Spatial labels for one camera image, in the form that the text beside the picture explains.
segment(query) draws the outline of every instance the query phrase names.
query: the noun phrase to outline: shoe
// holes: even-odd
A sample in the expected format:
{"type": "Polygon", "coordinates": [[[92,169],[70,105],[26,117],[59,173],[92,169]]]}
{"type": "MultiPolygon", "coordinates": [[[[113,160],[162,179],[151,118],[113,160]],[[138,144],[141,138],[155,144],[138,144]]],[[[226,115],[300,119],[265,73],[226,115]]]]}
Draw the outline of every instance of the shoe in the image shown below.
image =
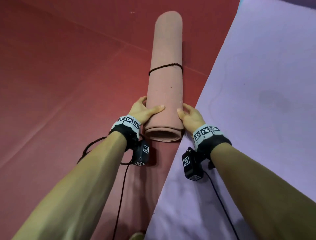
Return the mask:
{"type": "Polygon", "coordinates": [[[144,240],[145,234],[142,232],[134,233],[128,240],[144,240]]]}

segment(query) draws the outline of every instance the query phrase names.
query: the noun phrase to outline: left hand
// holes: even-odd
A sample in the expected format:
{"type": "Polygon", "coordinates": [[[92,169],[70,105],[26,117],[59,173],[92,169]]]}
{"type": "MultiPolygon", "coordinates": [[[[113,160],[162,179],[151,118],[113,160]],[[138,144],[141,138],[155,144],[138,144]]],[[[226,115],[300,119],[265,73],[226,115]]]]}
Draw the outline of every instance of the left hand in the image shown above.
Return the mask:
{"type": "Polygon", "coordinates": [[[129,115],[140,121],[141,125],[147,122],[151,116],[165,109],[164,105],[155,106],[152,109],[146,108],[143,103],[146,99],[147,96],[138,99],[138,101],[133,104],[130,112],[128,113],[129,115]]]}

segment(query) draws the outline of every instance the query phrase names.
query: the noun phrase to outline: lavender fabric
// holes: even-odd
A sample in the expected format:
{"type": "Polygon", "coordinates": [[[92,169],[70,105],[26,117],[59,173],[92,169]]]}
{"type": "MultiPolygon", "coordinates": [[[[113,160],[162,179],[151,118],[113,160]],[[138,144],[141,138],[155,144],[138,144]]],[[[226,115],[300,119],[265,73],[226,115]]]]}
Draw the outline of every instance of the lavender fabric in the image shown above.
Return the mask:
{"type": "MultiPolygon", "coordinates": [[[[244,0],[196,108],[234,147],[316,201],[316,12],[278,0],[244,0]]],[[[184,176],[184,136],[146,240],[236,239],[209,180],[184,176]]],[[[240,239],[255,239],[216,170],[240,239]]]]}

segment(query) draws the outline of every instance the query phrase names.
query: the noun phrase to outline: hand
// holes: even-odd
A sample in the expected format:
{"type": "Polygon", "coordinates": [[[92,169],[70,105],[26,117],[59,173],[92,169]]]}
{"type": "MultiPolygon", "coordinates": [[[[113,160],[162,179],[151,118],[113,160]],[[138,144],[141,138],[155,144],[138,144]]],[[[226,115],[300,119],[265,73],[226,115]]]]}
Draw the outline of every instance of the hand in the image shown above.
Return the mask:
{"type": "Polygon", "coordinates": [[[183,107],[188,110],[188,113],[178,108],[178,116],[182,120],[186,130],[193,134],[196,129],[205,124],[205,121],[200,112],[194,107],[191,107],[186,103],[183,104],[183,107]]]}
{"type": "Polygon", "coordinates": [[[144,96],[138,99],[138,101],[133,104],[130,112],[128,113],[129,115],[133,116],[138,121],[140,121],[142,125],[145,122],[147,122],[151,116],[165,109],[164,105],[159,105],[159,106],[153,107],[152,109],[147,109],[143,103],[146,99],[147,99],[147,96],[144,96]]]}

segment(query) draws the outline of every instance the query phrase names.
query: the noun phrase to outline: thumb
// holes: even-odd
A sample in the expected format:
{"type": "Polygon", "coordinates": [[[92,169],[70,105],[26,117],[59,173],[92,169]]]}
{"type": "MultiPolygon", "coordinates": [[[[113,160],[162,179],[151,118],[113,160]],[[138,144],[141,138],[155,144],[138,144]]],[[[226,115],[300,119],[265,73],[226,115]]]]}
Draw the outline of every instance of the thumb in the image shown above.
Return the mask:
{"type": "Polygon", "coordinates": [[[150,116],[152,116],[152,115],[154,115],[154,114],[156,114],[156,113],[159,113],[159,112],[163,111],[164,109],[165,109],[165,106],[164,106],[164,105],[155,106],[155,107],[153,107],[152,109],[149,109],[149,110],[148,110],[148,114],[149,114],[150,116]]]}
{"type": "Polygon", "coordinates": [[[178,112],[179,118],[183,120],[185,117],[185,112],[181,108],[178,108],[177,112],[178,112]]]}

